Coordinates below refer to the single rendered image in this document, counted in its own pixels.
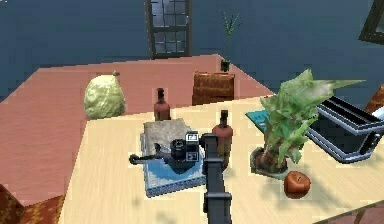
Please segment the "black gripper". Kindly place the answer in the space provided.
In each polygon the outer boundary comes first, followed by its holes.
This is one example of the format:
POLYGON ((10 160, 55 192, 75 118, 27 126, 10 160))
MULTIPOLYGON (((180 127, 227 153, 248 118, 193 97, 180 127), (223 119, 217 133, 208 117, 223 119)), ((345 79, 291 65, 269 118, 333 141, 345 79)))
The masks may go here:
POLYGON ((129 162, 132 165, 145 164, 151 160, 165 160, 170 166, 184 166, 186 159, 186 141, 184 139, 175 139, 170 143, 170 147, 154 144, 155 152, 157 154, 138 156, 131 154, 129 162))

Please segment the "blue speckled notebook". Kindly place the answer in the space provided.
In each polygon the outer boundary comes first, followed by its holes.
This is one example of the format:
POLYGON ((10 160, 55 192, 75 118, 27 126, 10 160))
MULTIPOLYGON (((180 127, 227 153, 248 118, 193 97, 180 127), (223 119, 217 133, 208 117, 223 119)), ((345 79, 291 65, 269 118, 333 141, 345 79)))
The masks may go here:
POLYGON ((145 191, 148 198, 204 185, 203 154, 197 131, 185 135, 186 159, 184 166, 170 166, 165 160, 151 160, 143 164, 145 191))

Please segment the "grey worn book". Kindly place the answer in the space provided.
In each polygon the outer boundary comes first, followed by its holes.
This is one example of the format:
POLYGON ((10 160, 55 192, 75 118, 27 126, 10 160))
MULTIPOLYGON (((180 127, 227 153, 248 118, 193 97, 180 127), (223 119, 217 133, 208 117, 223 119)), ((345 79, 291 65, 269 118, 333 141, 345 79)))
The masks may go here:
POLYGON ((174 139, 184 139, 188 131, 191 131, 191 128, 185 124, 182 118, 146 122, 141 135, 142 152, 145 155, 154 154, 155 143, 170 146, 174 139))

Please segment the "brown glass bottle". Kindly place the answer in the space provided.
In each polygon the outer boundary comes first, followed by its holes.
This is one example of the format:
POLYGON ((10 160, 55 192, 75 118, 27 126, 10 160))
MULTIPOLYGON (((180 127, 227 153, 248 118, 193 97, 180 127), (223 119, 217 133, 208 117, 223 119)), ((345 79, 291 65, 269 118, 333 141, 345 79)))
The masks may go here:
POLYGON ((229 164, 229 157, 231 152, 233 129, 228 124, 228 111, 222 110, 220 116, 220 123, 216 125, 212 132, 218 139, 218 155, 223 159, 223 169, 226 169, 229 164))
POLYGON ((154 116, 156 121, 170 120, 170 106, 165 101, 163 88, 157 89, 157 102, 154 104, 154 116))

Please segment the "brown wooden chair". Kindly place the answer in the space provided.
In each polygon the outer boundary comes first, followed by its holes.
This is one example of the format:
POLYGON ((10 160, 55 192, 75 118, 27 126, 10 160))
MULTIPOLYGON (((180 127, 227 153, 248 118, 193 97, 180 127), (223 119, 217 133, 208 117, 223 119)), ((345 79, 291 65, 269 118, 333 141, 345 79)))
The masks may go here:
POLYGON ((365 111, 372 114, 382 106, 384 106, 384 84, 381 84, 375 94, 371 97, 365 107, 365 111))
POLYGON ((235 75, 230 73, 196 72, 192 105, 203 105, 234 99, 235 75))

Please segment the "teal book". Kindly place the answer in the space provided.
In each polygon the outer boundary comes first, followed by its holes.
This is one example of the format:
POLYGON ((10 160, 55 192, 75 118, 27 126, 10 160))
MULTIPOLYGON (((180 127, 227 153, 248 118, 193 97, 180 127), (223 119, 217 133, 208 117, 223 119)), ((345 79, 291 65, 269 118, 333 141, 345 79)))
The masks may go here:
POLYGON ((262 133, 266 130, 265 121, 269 118, 266 110, 247 112, 246 117, 260 130, 262 133))

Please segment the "thin plant in black pot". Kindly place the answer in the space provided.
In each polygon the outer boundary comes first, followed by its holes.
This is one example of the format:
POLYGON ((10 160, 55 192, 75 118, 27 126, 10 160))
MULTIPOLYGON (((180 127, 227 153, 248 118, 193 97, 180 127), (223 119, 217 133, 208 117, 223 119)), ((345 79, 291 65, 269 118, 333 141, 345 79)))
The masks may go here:
POLYGON ((230 68, 230 60, 227 58, 228 55, 228 48, 229 48, 229 42, 230 37, 232 33, 235 31, 236 28, 240 27, 242 25, 241 22, 237 22, 239 19, 239 15, 231 15, 228 17, 225 12, 221 13, 224 30, 225 30, 225 42, 224 42, 224 48, 223 48, 223 59, 221 60, 220 64, 220 70, 222 72, 228 72, 230 68))

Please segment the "dark framed window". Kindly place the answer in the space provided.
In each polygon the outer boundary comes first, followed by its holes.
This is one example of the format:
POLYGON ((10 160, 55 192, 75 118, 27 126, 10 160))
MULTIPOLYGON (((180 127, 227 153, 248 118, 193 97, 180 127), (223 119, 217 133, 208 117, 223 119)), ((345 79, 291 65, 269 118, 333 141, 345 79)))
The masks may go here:
POLYGON ((192 0, 144 0, 151 59, 192 55, 192 0))

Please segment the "green leafy potted plant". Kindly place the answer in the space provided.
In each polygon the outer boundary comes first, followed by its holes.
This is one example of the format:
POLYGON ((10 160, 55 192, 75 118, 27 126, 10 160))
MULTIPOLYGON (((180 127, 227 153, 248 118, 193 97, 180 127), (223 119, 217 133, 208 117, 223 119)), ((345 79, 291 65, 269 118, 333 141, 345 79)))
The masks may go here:
POLYGON ((250 156, 251 172, 283 180, 288 174, 287 159, 298 164, 308 141, 308 128, 319 119, 317 107, 334 95, 334 90, 360 80, 319 80, 306 69, 284 81, 273 96, 260 99, 268 117, 264 119, 264 145, 250 156))

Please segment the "brown patterned chair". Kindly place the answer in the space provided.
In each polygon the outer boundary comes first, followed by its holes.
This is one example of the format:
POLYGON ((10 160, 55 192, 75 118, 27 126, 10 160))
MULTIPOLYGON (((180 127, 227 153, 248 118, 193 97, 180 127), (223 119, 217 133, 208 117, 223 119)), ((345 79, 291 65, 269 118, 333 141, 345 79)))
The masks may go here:
POLYGON ((23 206, 0 184, 0 224, 58 224, 65 196, 23 206))

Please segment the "red apple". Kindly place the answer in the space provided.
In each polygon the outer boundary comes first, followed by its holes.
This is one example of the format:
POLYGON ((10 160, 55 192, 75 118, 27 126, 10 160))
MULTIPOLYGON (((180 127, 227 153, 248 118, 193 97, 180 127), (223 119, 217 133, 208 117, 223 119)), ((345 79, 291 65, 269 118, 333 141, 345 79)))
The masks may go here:
POLYGON ((290 171, 284 179, 284 193, 288 198, 300 199, 310 189, 311 180, 302 172, 290 171))

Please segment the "black and silver toaster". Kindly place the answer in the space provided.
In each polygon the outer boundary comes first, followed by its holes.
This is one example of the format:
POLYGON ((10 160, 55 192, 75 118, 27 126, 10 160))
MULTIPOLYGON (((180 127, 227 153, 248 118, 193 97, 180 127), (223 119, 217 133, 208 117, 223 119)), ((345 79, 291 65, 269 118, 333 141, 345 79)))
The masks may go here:
POLYGON ((322 102, 317 110, 318 120, 307 136, 340 163, 368 159, 384 135, 384 120, 338 97, 322 102))

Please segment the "dark framed wall picture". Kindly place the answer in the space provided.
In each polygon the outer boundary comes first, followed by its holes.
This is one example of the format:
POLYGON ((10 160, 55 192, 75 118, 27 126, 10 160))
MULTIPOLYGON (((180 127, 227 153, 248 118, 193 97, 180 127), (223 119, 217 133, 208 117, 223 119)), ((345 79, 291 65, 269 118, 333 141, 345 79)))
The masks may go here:
POLYGON ((373 0, 359 40, 384 46, 384 0, 373 0))

